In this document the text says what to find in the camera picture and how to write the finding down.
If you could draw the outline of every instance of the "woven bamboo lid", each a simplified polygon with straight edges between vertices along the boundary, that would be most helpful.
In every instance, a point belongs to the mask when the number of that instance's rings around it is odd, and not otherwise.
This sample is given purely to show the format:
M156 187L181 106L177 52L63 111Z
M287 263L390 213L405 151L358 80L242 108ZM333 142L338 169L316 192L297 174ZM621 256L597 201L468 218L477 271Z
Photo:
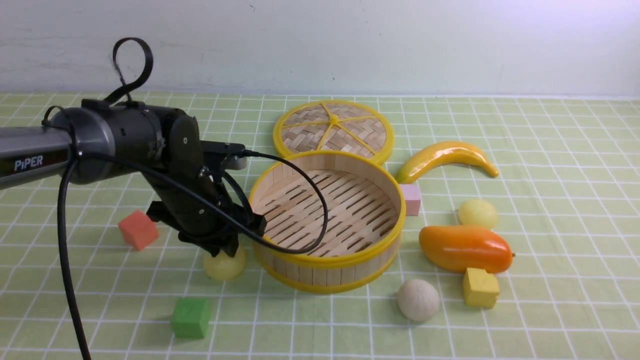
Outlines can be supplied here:
M382 165L393 148L393 130L377 111L351 101L323 100L293 108L273 130L279 155L335 150Z

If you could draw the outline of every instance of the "orange cube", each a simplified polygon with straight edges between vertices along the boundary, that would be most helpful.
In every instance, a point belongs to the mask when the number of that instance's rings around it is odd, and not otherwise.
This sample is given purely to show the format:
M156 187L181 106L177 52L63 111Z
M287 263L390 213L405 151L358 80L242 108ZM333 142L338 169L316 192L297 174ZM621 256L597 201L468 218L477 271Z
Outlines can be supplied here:
M147 214L136 210L118 223L122 238L136 250L141 251L154 242L160 234L156 223Z

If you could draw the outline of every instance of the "toy banana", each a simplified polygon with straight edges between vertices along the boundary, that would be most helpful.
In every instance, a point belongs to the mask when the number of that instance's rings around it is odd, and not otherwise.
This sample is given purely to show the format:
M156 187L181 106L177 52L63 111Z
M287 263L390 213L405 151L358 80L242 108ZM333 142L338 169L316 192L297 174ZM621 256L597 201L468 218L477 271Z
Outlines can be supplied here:
M399 184L411 184L425 172L452 163L482 168L491 177L499 174L480 148L470 143L451 141L434 143L413 155L398 170L396 181Z

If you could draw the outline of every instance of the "green cube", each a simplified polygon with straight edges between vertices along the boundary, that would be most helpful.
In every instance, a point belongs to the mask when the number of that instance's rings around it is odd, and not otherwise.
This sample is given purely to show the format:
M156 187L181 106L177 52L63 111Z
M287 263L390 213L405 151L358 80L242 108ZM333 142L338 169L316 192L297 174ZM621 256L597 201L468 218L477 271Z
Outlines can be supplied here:
M211 307L202 298L182 298L176 301L171 328L176 338L204 339L209 330Z

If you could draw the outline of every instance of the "black cable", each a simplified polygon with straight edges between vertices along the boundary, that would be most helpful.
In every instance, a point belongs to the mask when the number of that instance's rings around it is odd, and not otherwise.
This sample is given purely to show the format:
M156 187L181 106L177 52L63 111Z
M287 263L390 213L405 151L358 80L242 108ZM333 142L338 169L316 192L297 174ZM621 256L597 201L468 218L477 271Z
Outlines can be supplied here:
M242 204L244 213L246 214L246 223L250 224L251 222L253 222L253 209L251 208L249 199L246 198L246 194L240 187L240 184L238 184L238 182L226 171L222 172L222 178L224 180L227 180L229 186L231 186L231 189L234 190L234 192L238 196L238 199L240 199L240 203Z
M142 49L143 49L143 51L145 53L145 67L144 67L144 69L142 71L142 74L140 75L140 77L138 79L136 79L134 82L132 82L130 84L127 84L124 81L124 77L123 77L122 72L120 71L120 67L118 66L118 63L116 61L116 55L117 55L117 52L118 52L118 48L124 42L129 41L129 40L133 40L133 41L137 42L142 47ZM147 79L149 78L149 75L151 74L151 70L153 68L153 56L151 54L151 49L147 45L147 43L144 42L144 40L142 40L142 39L139 39L139 38L123 38L123 39L119 40L115 44L115 46L113 48L112 56L113 56L113 66L115 67L116 71L118 72L118 75L120 76L120 81L122 82L122 86L117 88L111 94L109 94L104 99L104 101L108 102L111 105L114 102L116 102L119 98L121 98L122 96L126 95L128 101L131 102L132 99L131 99L130 92L135 90L135 89L137 89L137 88L139 88L140 86L142 86L147 81ZM68 122L68 129L63 128L63 127L54 126L54 125L51 124L51 122L49 121L49 114L51 113L51 111L54 108L59 109L62 112L62 114L64 116L66 116L67 122ZM122 159L118 159L118 158L115 158L115 157L112 157L112 156L108 156L108 155L105 155L105 154L99 154L99 153L85 153L85 154L82 154L81 152L79 152L79 149L77 147L77 138L76 138L75 129L73 127L73 123L70 121L70 118L67 115L67 112L65 111L65 109L60 107L60 106L51 106L47 110L47 112L45 114L45 117L44 117L44 119L42 121L42 126L44 126L44 127L55 127L55 128L58 128L58 129L66 130L66 131L68 131L69 136L71 136L71 140L72 140L72 145L71 145L72 160L69 162L69 164L67 165L67 167L65 169L65 172L63 174L62 180L60 181L60 189L58 191L58 208L57 208L57 214L58 214L58 250L60 252L60 268L61 268L61 272L62 272L62 281L63 281L63 285L64 285L64 288L65 288L65 295L67 296L67 303L68 303L68 306L69 306L69 311L71 313L71 319L72 319L73 324L74 324L74 330L76 332L76 338L77 338L77 341L78 341L78 346L80 348L80 353L82 354L83 360L91 360L91 355L90 355L90 352L89 352L89 346L88 346L88 344L86 342L86 337L84 335L84 329L83 329L83 325L82 325L82 320L80 318L80 313L79 313L77 302L76 302L76 295L74 293L73 280L71 278L71 269L70 269L70 265L69 265L68 250L67 250L67 224L66 224L67 223L67 221L66 221L67 190L68 190L68 186L69 186L69 184L71 182L72 174L74 173L74 171L76 171L76 168L78 167L81 159L83 159L83 158L95 158L95 159L100 159L100 160L104 160L104 161L109 161L109 162L116 163L116 164L124 166L124 167L132 168L132 169L137 170L137 171L139 171L139 172L141 172L143 174L146 174L146 175L154 177L154 178L156 178L156 179L158 179L160 181L163 181L166 184L173 186L177 190L182 191L186 195L189 195L190 197L194 198L198 202L201 202L204 206L206 206L210 210L214 211L215 213L217 213L218 215L223 217L228 223L231 223L234 227L236 227L239 231L241 231L242 233L247 235L253 241L256 241L257 243L261 244L262 246L265 246L265 247L267 247L269 249L272 249L272 250L275 250L275 251L283 252L283 253L286 253L286 254L304 254L306 252L309 252L309 251L315 249L322 242L322 239L324 238L324 234L326 233L326 228L327 228L328 222L329 222L329 218L328 218L329 217L329 210L328 210L328 206L326 204L326 201L325 201L320 189L313 182L313 180L311 180L311 178L304 173L304 171L302 171L300 168L298 168L296 165L292 164L291 162L289 162L289 161L287 161L285 159L279 158L278 156L273 156L273 155L268 155L268 154L261 154L259 152L255 152L255 151L244 151L241 154L241 157L254 156L254 157L260 157L260 158L267 158L267 159L276 160L276 161L279 161L279 162L284 163L286 165L289 165L291 168L293 168L295 171L297 171L297 173L299 173L302 177L304 177L305 180L307 180L309 182L311 187L317 193L318 197L320 198L320 202L322 203L323 213L324 213L323 214L324 219L323 219L322 229L320 230L320 235L318 236L318 238L316 240L314 240L313 243L311 243L309 246L304 247L302 249L287 249L287 248L279 247L278 245L275 245L275 244L273 244L271 242L266 241L264 238L262 238L260 236L257 236L256 234L252 233L244 225L240 224L237 220L233 219L232 217L230 217L229 215L224 213L221 209L217 208L214 204L209 202L207 199L201 197L200 195L198 195L194 191L190 190L189 188L186 188L184 185L176 182L175 180L171 179L170 177L165 176L165 175L163 175L163 174L161 174L159 172L156 172L155 170L152 170L151 168L139 165L137 163L133 163L131 161L122 160ZM226 172L223 173L223 177L229 182L231 187L237 193L238 197L240 198L240 201L243 203L243 207L245 208L245 210L247 210L247 214L250 214L250 215L253 214L253 211L251 210L250 203L249 203L248 199L246 198L246 195L244 194L244 192L242 191L242 189L238 185L238 183L235 182L235 180L233 180L233 178L230 175L228 175Z
M189 195L190 197L192 197L194 200L202 203L203 206L209 208L211 211L217 213L219 216L223 217L227 222L231 223L236 229L238 229L239 231L241 231L243 234L247 235L249 238L251 238L253 241L256 241L257 243L259 243L262 246L265 246L271 250L275 250L278 252L283 252L285 254L304 254L306 252L310 252L311 250L315 249L320 242L322 241L322 239L324 238L324 234L326 232L326 228L328 226L328 222L329 222L329 209L328 206L326 204L326 201L324 199L324 197L322 196L322 192L320 191L320 189L317 187L317 185L313 182L313 180L311 180L311 178L305 174L304 171L302 171L300 168L298 168L296 165L292 164L291 162L279 158L277 156L272 156L272 155L267 155L267 154L261 154L259 152L254 152L254 151L250 151L250 152L245 152L243 153L243 156L256 156L256 157L262 157L265 158L267 156L270 156L269 158L273 158L277 161L281 161L282 163L285 163L289 166L291 166L295 171L297 171L300 175L302 175L311 185L311 187L316 191L316 193L318 194L318 197L320 198L320 202L322 203L322 207L323 207L323 224L322 224L322 229L320 230L320 235L318 236L318 238L316 240L314 240L313 243L311 243L310 245L300 248L300 249L288 249L285 247L281 247L278 245L275 245L274 243L271 243L270 241L265 240L264 238L262 238L261 236L257 236L256 234L254 234L251 230L247 229L243 224L240 224L236 219L230 217L228 214L226 214L224 211L222 211L221 209L219 209L217 206L215 206L214 204L212 204L210 201L208 201L207 199L203 198L202 196L198 195L196 192L194 192L193 190L185 187L184 185L180 184L179 182L177 182L176 180L173 180L172 178L161 174L151 168L148 168L146 166L131 162L129 160L124 160L124 159L120 159L120 158L115 158L113 156L110 155L105 155L105 154L100 154L100 153L96 153L96 152L87 152L84 153L81 158L94 158L94 159L100 159L100 160L104 160L104 161L109 161L112 163L116 163L118 165L124 166L124 167L128 167L134 170L137 170L143 174L146 174L148 176L154 177L157 180L163 181L164 183L173 186L174 188L176 188L177 190L180 190L181 192L185 193L186 195Z
M82 320L80 319L80 311L76 302L76 294L74 293L74 283L71 279L71 268L69 266L69 255L67 251L67 221L66 221L66 202L67 202L67 188L71 180L73 172L78 166L78 160L74 159L69 163L65 169L65 173L62 175L62 181L60 181L60 189L58 190L58 252L60 253L60 270L62 271L62 283L65 287L65 295L67 296L67 303L69 306L69 312L71 313L71 320L74 324L74 330L76 332L76 338L80 347L80 353L84 360L90 360L89 345L86 342L84 336L84 329L82 326Z
M135 81L127 84L124 81L122 71L120 71L120 67L118 66L118 62L116 61L116 55L118 54L118 49L120 48L120 46L130 40L137 42L138 45L140 45L140 47L142 48L142 51L145 53L145 67L142 70L142 73L140 74L140 76ZM113 63L113 67L116 69L116 72L120 77L120 82L122 83L122 86L117 88L111 94L109 94L106 98L104 98L104 101L108 102L109 105L113 105L117 100L119 100L119 98L126 95L127 100L129 102L132 102L130 93L133 90L136 90L142 85L144 85L149 79L149 76L151 75L151 71L153 70L154 56L151 53L151 48L144 40L140 38L122 38L118 40L118 42L116 42L116 44L113 46L113 52L111 54L111 57L112 57L111 61Z
M213 210L214 212L218 213L219 215L221 215L223 218L225 218L225 220L227 220L228 222L230 222L232 225L236 226L241 232L243 232L245 235L249 236L251 239L257 241L258 243L260 243L261 245L265 246L265 247L269 247L270 249L273 249L275 251L280 251L280 252L285 252L288 254L303 254L305 252L311 251L314 248L316 248L320 242L322 241L322 239L324 238L324 234L326 232L326 227L328 225L328 207L326 204L326 201L324 199L324 197L322 196L322 193L320 192L320 189L317 187L317 185L313 182L313 180L311 180L311 178L309 178L308 175L306 175L304 173L304 171L302 171L300 168L298 168L296 165L293 165L291 162L279 158L277 156L272 156L272 155L268 155L268 154L261 154L259 152L254 152L254 151L248 151L245 152L243 154L243 156L255 156L255 157L261 157L261 158L269 158L269 159L274 159L277 161L281 161L282 163L285 163L286 165L291 166L293 169L295 169L297 172L299 172L305 179L307 179L307 181L309 181L309 183L311 184L311 187L313 187L313 189L317 192L320 201L322 202L323 205L323 210L324 210L324 221L323 221L323 225L322 225L322 229L320 231L320 235L318 236L318 238L308 247L302 248L302 249L287 249L287 248L283 248L283 247L279 247L277 245L274 245L266 240L264 240L263 238L261 238L260 236L257 236L256 234L252 233L249 229L247 229L244 225L240 224L239 222L237 222L235 219L233 219L232 217L228 216L226 213L222 212L221 209L217 208L214 204L212 204L211 202L207 201L205 198L201 197L200 195L198 195L197 193L195 193L194 191L190 190L189 188L186 188L185 186L183 186L182 184L176 182L175 180L171 179L170 177L167 177L159 172L156 172L155 170L152 170L151 168L145 167L143 165L139 165L137 163L133 163L131 161L127 161L127 160L122 160L122 159L118 159L112 156L108 156L105 154L99 154L99 153L84 153L84 154L78 154L79 156L76 156L70 163L69 166L66 168L65 173L63 175L63 179L60 182L60 190L58 193L58 248L60 251L60 267L61 267L61 271L62 271L62 279L63 279L63 284L65 287L65 295L67 296L67 302L68 302L68 306L69 306L69 311L71 312L71 318L74 324L74 330L76 332L76 337L78 340L78 345L80 348L80 352L82 353L82 357L83 360L91 360L91 355L89 353L89 348L88 348L88 344L86 342L86 338L84 335L84 330L83 330L83 326L82 326L82 321L80 318L80 314L79 314L79 310L78 310L78 306L77 306L77 302L76 302L76 296L74 293L74 286L73 286L73 281L71 278L71 270L70 270L70 266L69 266L69 260L68 260L68 252L67 252L67 227L66 227L66 220L65 220L65 208L66 208L66 198L67 198L67 188L68 185L70 183L71 180L71 175L73 174L73 171L77 168L78 163L80 162L80 159L84 159L84 158L94 158L94 159L100 159L100 160L104 160L104 161L109 161L112 163L116 163L118 165L122 165L125 167L129 167L129 168L133 168L137 171L140 171L143 174L146 174L148 176L154 177L160 181L164 181L166 184L168 185L172 185L174 187L176 187L176 189L182 191L183 193L185 193L186 195L189 195L190 197L194 198L195 200L201 202L204 206L208 207L209 209Z

